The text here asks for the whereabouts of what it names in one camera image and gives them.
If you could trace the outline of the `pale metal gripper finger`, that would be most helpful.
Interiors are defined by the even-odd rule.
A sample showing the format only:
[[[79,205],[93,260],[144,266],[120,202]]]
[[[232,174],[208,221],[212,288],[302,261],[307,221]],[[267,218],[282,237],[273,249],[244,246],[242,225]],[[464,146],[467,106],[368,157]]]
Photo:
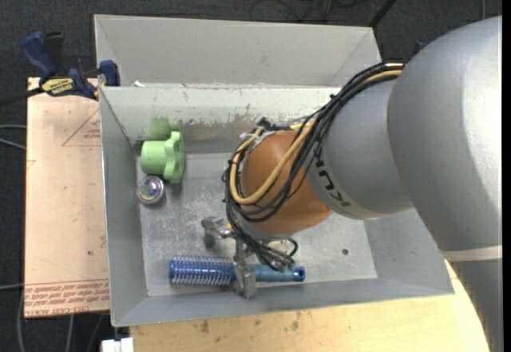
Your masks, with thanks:
[[[206,248],[213,248],[218,239],[226,239],[232,237],[232,229],[224,222],[224,218],[205,217],[201,220],[201,226],[204,229],[204,246]]]
[[[248,266],[244,243],[241,239],[236,239],[236,252],[234,256],[234,271],[236,281],[234,283],[235,292],[250,299],[256,295],[256,276],[255,272]]]

